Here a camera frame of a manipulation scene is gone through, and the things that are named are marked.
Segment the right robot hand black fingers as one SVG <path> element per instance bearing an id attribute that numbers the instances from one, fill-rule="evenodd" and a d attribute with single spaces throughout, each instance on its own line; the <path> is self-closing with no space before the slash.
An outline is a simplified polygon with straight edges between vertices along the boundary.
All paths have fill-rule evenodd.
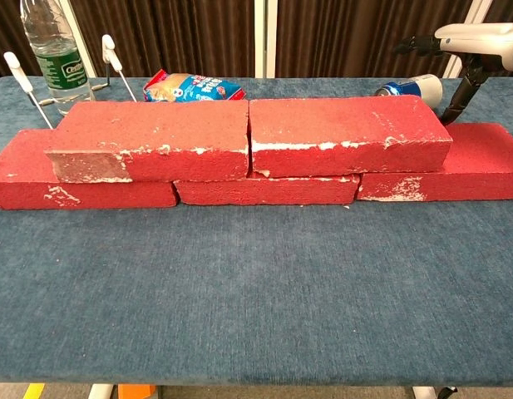
<path id="1" fill-rule="evenodd" d="M 439 117 L 447 126 L 466 109 L 491 73 L 513 72 L 513 22 L 453 23 L 438 28 L 432 35 L 406 37 L 393 51 L 416 51 L 421 57 L 449 53 L 461 59 L 465 75 L 450 105 Z"/>

